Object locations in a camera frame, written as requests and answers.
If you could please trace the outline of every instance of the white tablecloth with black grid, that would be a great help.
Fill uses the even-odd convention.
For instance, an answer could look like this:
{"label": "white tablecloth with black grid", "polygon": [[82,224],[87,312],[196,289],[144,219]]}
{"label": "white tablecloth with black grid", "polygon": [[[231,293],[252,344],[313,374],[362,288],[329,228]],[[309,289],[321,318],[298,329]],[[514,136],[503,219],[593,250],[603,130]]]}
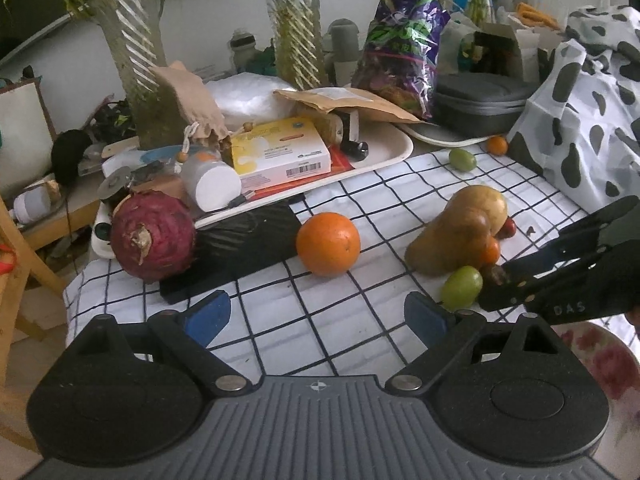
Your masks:
{"label": "white tablecloth with black grid", "polygon": [[[404,297],[413,290],[438,301],[446,277],[409,272],[403,256],[424,222],[468,184],[500,190],[518,226],[502,242],[502,257],[537,250],[585,213],[542,178],[506,157],[480,148],[470,173],[451,168],[446,151],[410,158],[383,170],[329,184],[292,206],[300,221],[322,211],[352,219],[362,239],[362,254],[350,272],[334,279],[311,275],[292,258],[223,288],[232,298],[229,324],[210,350],[253,382],[263,374],[326,376],[376,374],[384,383],[420,355],[425,347],[405,325]],[[176,304],[184,310],[203,296]],[[158,284],[145,285],[124,273],[114,260],[97,260],[65,293],[71,342],[97,314],[118,322],[141,322],[168,305]],[[489,320],[515,320],[521,306],[484,312]],[[640,342],[623,316],[597,320],[636,355]]]}

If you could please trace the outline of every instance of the orange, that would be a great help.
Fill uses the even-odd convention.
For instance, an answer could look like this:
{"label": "orange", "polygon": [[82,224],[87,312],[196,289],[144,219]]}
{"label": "orange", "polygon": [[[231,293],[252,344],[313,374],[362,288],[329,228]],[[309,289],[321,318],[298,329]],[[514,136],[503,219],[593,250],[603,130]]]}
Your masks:
{"label": "orange", "polygon": [[500,259],[500,243],[494,237],[489,236],[484,253],[480,256],[481,266],[495,265]]}
{"label": "orange", "polygon": [[506,155],[509,149],[509,143],[507,139],[501,136],[493,136],[486,142],[486,150],[492,155]]}
{"label": "orange", "polygon": [[318,276],[337,276],[351,269],[360,255],[360,234],[338,213],[318,213],[307,220],[296,238],[305,267]]}

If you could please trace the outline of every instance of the wooden chair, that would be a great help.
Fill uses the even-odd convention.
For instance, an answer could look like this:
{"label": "wooden chair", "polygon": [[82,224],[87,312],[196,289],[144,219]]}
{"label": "wooden chair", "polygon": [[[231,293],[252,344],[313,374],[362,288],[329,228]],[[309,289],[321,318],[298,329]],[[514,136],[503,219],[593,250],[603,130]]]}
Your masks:
{"label": "wooden chair", "polygon": [[[14,270],[9,274],[0,276],[0,413],[9,417],[18,416],[22,418],[26,399],[10,393],[4,387],[14,329],[17,328],[27,336],[39,341],[42,341],[46,336],[41,327],[25,319],[19,312],[20,301],[27,285],[27,279],[30,275],[33,275],[41,285],[46,286],[60,298],[62,297],[65,283],[29,247],[9,216],[2,199],[0,199],[0,238],[15,251],[16,258]],[[10,262],[12,259],[13,255],[11,254],[0,254],[0,261],[2,262]],[[17,446],[38,452],[32,438],[17,433],[8,426],[3,425],[1,421],[0,437],[13,442]]]}

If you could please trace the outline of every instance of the purple plastic bag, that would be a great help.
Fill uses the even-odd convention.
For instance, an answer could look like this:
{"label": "purple plastic bag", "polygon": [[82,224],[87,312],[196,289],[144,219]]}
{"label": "purple plastic bag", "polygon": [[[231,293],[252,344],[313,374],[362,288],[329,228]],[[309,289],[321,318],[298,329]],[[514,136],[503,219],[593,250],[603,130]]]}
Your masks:
{"label": "purple plastic bag", "polygon": [[430,119],[440,33],[449,17],[437,0],[381,0],[351,85]]}

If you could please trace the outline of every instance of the green grape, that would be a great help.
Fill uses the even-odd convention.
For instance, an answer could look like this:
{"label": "green grape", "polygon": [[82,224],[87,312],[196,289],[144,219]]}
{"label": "green grape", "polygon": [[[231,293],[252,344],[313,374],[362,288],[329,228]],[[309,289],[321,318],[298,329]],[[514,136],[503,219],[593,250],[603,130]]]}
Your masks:
{"label": "green grape", "polygon": [[471,306],[482,290],[482,276],[477,269],[461,267],[445,282],[441,291],[444,308],[455,311]]}
{"label": "green grape", "polygon": [[462,148],[454,148],[449,152],[449,163],[458,171],[471,171],[478,165],[473,153]]}

